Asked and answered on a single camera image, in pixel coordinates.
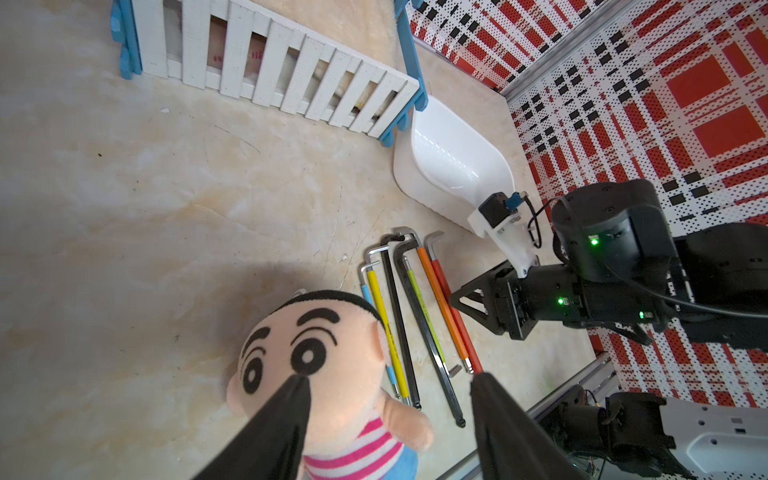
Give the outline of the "yellow hex key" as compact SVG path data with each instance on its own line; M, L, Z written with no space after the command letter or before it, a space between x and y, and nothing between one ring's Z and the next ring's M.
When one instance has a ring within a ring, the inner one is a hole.
M368 248L363 254L364 262L360 266L360 285L363 297L375 307L379 316L381 317L386 344L387 344L387 356L388 366L387 372L392 384L396 397L404 404L412 406L412 397L410 394L409 386L405 377L400 356L395 346L394 335L392 334L389 319L384 305L383 296L378 282L374 267L380 264L379 260L374 260L373 256L379 254L385 250L384 246L373 246Z

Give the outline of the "red hex key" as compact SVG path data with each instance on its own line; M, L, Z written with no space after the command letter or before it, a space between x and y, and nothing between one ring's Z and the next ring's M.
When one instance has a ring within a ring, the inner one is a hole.
M465 369L470 374L483 372L482 363L477 355L474 344L458 309L450 304L452 291L443 272L440 260L437 256L435 245L444 236L442 231L428 234L424 239L424 246L434 271L438 285L442 292L444 303L448 307L449 319L446 321L449 333L460 359L464 362Z

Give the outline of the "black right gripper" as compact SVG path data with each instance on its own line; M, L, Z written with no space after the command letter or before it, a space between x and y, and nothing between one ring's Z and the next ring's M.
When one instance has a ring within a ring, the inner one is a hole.
M533 266L524 278L507 261L466 283L450 305L497 336L525 340L537 323L589 329L584 288L568 266Z

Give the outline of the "white and blue toy crib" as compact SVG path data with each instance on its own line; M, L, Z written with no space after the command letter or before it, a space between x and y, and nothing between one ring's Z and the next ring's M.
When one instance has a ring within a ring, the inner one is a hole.
M407 9L393 4L405 68L372 59L253 1L115 1L123 78L142 73L394 143L428 105Z

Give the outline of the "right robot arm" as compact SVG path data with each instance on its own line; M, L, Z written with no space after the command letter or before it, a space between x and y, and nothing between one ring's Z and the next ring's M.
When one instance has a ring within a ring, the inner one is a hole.
M767 347L767 229L726 223L671 234L653 184L596 183L533 208L497 192L470 216L505 260L451 305L490 332L525 339L540 321L605 328L641 345L678 321L693 343Z

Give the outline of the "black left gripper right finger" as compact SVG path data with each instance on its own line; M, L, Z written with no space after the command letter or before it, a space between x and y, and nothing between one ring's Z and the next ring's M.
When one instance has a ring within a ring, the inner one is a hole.
M489 373L470 388L477 452L485 479L585 479L551 438Z

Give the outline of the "lime green hex key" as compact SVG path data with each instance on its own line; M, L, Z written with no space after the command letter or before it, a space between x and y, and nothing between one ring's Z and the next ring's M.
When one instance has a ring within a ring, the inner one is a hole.
M404 263L404 267L405 267L405 270L406 270L406 273L407 273L407 276L408 276L408 279L409 279L410 286L412 287L412 289L413 289L413 291L414 291L414 293L415 293L415 295L416 295L416 297L418 299L418 303L420 305L420 309L421 309L422 314L423 314L423 316L425 318L425 321L426 321L426 324L428 326L430 335L431 335L431 337L432 337L432 339L433 339L433 341L435 343L435 346L436 346L436 349L438 351L439 357L440 357L440 359L441 359L441 361L443 363L443 366L448 371L449 377L451 379L453 379L453 378L456 377L456 375L458 373L460 373L462 371L462 366L461 365L455 365L452 369L448 368L444 352L442 350L442 347L441 347L438 335L437 335L437 333L436 333L436 331L434 329L434 326L433 326L433 324L431 322L431 319L430 319L430 316L429 316L429 311L428 311L426 303L425 303L425 301L423 299L421 289L419 287L418 281L417 281L416 276L414 274L413 268L411 267L411 264L410 264L410 262L409 262L409 260L408 260L406 255L403 256L403 263Z

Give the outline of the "white plastic storage box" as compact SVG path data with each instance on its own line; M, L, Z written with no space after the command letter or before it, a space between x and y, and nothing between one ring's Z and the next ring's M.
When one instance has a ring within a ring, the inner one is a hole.
M503 154L435 97L397 135L393 173L404 194L468 231L491 194L515 191Z

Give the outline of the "large black hex key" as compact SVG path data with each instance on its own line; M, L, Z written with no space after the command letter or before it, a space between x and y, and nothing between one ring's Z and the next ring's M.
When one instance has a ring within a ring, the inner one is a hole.
M396 272L403 284L406 298L412 308L416 324L419 328L423 341L428 351L430 360L432 361L435 372L438 376L443 394L446 398L447 404L455 421L455 424L459 428L466 427L466 420L463 415L458 397L454 391L453 385L450 380L449 372L446 368L445 362L439 352L435 336L432 333L428 321L428 315L423 302L419 298L417 293L418 283L415 281L415 276L412 274L412 270L409 268L406 253L416 247L416 241L413 238L407 238L405 241L398 243L393 252L394 264Z

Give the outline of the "cartoon boy plush doll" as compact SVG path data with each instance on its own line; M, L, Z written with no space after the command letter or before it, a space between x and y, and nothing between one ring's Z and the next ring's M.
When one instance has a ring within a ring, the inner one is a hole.
M252 417L293 374L310 381L300 479L413 479L434 440L428 417L382 387L377 311L338 290L296 292L248 334L226 400Z

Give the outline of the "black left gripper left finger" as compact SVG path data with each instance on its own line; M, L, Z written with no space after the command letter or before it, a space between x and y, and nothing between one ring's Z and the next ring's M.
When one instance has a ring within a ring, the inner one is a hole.
M196 478L297 479L310 407L309 379L289 377Z

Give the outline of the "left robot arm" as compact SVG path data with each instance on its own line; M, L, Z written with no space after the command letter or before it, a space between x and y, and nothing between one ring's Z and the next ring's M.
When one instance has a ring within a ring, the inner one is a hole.
M618 392L602 405L558 402L530 417L490 374L470 387L476 454L486 479L580 479L572 458L600 458L643 478L703 479L767 472L767 414L651 393ZM416 451L381 419L346 449L305 455L310 389L289 378L200 472L203 479L411 479Z

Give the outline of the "thin black hex key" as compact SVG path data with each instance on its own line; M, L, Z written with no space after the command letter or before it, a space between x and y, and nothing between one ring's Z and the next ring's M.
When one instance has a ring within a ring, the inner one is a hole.
M397 380L398 392L404 403L420 410L422 408L421 398L418 390L418 384L415 377L413 361L411 358L408 337L404 325L402 309L398 296L397 286L395 284L394 269L390 256L390 246L395 242L402 242L405 237L402 234L385 234L377 247L370 247L365 256L369 259L373 254L381 256L384 278L387 285L389 299L392 305L393 326L390 333L394 341L394 352L397 359L393 359L395 378Z

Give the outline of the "orange hex key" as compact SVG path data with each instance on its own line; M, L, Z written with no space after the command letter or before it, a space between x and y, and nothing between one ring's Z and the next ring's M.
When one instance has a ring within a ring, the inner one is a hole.
M448 328L453 345L457 351L459 358L462 361L464 369L469 374L473 374L474 369L473 369L471 360L469 358L467 348L460 335L457 323L451 311L451 307L449 306L446 300L443 289L438 280L438 276L432 265L432 260L426 249L426 244L419 239L416 232L410 227L396 227L394 232L399 235L410 236L417 242L417 253L418 253L419 259L421 261L425 274L427 275L427 278L429 280L430 287L433 291L433 295L435 296L435 299L441 311L444 322Z

